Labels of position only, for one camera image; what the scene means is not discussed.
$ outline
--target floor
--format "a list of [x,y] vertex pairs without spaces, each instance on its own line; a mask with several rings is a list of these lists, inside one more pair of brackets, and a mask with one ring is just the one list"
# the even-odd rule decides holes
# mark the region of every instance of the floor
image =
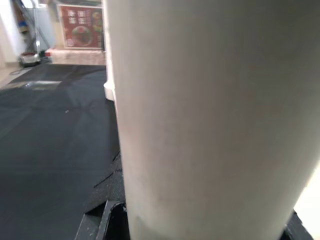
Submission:
[[[10,74],[16,70],[18,70],[17,67],[0,68],[0,88],[30,69],[24,69]],[[304,188],[294,209],[314,240],[320,240],[320,164],[314,170],[310,181]]]
[[30,68],[21,69],[18,67],[0,68],[0,88],[10,83],[15,78],[29,71]]
[[[7,75],[13,70],[1,70],[1,85],[22,74]],[[35,83],[0,94],[0,239],[75,238],[93,186],[119,152],[106,74],[40,65],[13,80]]]

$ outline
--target black rubber mat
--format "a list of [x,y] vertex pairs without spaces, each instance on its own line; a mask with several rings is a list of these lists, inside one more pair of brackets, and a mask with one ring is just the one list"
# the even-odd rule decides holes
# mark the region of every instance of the black rubber mat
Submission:
[[104,66],[40,65],[0,89],[0,239],[73,240],[119,153]]

